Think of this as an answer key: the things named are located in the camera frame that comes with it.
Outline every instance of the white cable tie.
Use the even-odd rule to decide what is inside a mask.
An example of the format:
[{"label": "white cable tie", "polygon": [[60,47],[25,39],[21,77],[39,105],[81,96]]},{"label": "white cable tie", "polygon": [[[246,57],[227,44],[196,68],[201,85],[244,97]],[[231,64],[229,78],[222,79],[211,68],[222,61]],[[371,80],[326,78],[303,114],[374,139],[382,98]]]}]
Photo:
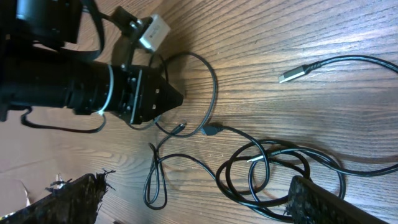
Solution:
[{"label": "white cable tie", "polygon": [[101,115],[101,116],[104,115],[105,109],[108,107],[109,102],[111,101],[112,92],[113,92],[113,69],[112,69],[111,65],[108,65],[108,68],[109,68],[109,93],[108,93],[108,97],[107,97],[107,99],[105,101],[104,106],[99,111],[97,111],[97,113],[99,115]]}]

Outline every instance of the zip tie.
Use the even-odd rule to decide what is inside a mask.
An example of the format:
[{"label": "zip tie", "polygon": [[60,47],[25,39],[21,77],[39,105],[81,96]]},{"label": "zip tie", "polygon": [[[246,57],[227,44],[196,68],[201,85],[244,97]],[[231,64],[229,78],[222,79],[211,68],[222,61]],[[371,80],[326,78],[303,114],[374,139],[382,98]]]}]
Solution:
[{"label": "zip tie", "polygon": [[108,68],[109,68],[109,93],[108,93],[108,97],[107,97],[107,99],[105,101],[104,106],[99,111],[97,111],[97,113],[99,115],[101,115],[101,116],[104,115],[105,109],[108,107],[109,102],[111,101],[112,92],[113,92],[113,69],[112,69],[111,65],[108,65]]}]

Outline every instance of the wooden table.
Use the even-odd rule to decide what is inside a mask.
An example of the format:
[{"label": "wooden table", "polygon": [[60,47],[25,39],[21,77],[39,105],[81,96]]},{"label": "wooden table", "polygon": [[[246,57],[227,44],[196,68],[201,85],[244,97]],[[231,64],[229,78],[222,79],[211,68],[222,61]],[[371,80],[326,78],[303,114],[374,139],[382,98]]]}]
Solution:
[{"label": "wooden table", "polygon": [[[335,155],[344,166],[373,170],[398,161],[397,74],[376,65],[341,62],[327,65],[289,83],[278,76],[296,66],[344,54],[363,54],[398,63],[398,6],[390,1],[354,0],[97,0],[106,14],[122,6],[137,17],[160,14],[172,28],[160,53],[169,57],[189,50],[215,68],[219,92],[211,122],[238,128],[255,138],[278,138],[316,146]],[[108,62],[120,33],[104,22]],[[81,25],[80,50],[97,47],[96,32],[87,15]],[[136,54],[137,63],[148,56]],[[172,129],[186,120],[193,130],[208,108],[210,74],[198,60],[186,57],[171,66],[170,79],[185,95],[181,107],[162,117]],[[47,110],[50,124],[89,128],[101,118],[74,116],[68,110]],[[115,169],[109,183],[116,189],[104,197],[98,223],[277,223],[227,199],[215,181],[186,159],[165,162],[169,202],[153,211],[142,201],[152,151],[165,135],[157,128],[134,131],[107,114],[98,134],[48,131],[53,157],[64,178]],[[196,134],[172,138],[161,156],[185,153],[214,171],[248,141],[228,131],[217,136]],[[247,155],[257,154],[251,149]],[[315,183],[338,191],[335,172],[310,163]],[[247,187],[249,164],[233,166],[237,186]],[[264,191],[270,198],[287,194],[296,173],[272,166]],[[261,181],[264,166],[256,171]],[[387,222],[398,223],[398,175],[347,177],[346,200]],[[284,207],[274,210],[283,212]]]}]

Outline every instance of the white band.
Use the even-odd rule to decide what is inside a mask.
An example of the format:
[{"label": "white band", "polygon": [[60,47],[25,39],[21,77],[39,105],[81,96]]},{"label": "white band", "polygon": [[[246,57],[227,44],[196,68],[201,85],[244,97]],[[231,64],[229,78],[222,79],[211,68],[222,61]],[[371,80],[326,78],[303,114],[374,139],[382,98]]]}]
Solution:
[{"label": "white band", "polygon": [[105,101],[104,106],[99,111],[97,111],[97,113],[99,115],[103,115],[104,114],[105,109],[108,107],[108,104],[109,104],[109,102],[111,101],[111,98],[112,98],[112,92],[113,92],[113,69],[112,69],[111,65],[108,65],[108,68],[109,68],[109,93],[108,93],[108,97],[107,97],[107,99]]}]

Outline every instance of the wood grain surface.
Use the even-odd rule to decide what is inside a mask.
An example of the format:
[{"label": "wood grain surface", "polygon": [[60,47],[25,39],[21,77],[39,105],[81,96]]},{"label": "wood grain surface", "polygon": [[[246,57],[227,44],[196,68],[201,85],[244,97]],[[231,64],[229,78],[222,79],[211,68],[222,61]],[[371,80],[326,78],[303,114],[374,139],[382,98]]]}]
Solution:
[{"label": "wood grain surface", "polygon": [[[160,53],[169,57],[192,51],[214,67],[219,84],[212,122],[238,128],[255,138],[278,138],[319,147],[346,168],[372,170],[398,162],[397,74],[369,63],[341,62],[279,84],[277,77],[296,66],[344,54],[363,54],[398,63],[396,0],[97,0],[103,13],[122,6],[137,17],[160,14],[172,28]],[[104,22],[109,62],[120,33]],[[97,48],[93,23],[84,15],[79,50]],[[136,53],[136,63],[147,55]],[[188,123],[192,131],[203,118],[211,98],[211,77],[198,60],[186,57],[170,67],[172,85],[184,95],[181,107],[167,112],[162,125]],[[101,118],[74,116],[48,109],[48,123],[74,128],[99,125]],[[165,162],[169,202],[153,211],[144,205],[142,190],[152,152],[148,142],[165,135],[157,128],[134,131],[116,117],[98,134],[48,131],[53,154],[65,179],[102,168],[115,169],[109,183],[116,189],[104,197],[97,223],[278,223],[227,199],[214,180],[186,159]],[[217,136],[196,134],[172,138],[161,156],[185,153],[214,171],[247,140],[225,131]],[[245,152],[256,154],[256,149]],[[338,191],[335,172],[310,163],[318,185]],[[233,166],[232,178],[248,186],[249,164]],[[263,198],[287,194],[296,173],[272,167]],[[264,167],[256,171],[258,181]],[[398,223],[398,174],[347,177],[346,200],[389,223]],[[282,213],[284,207],[273,210]]]}]

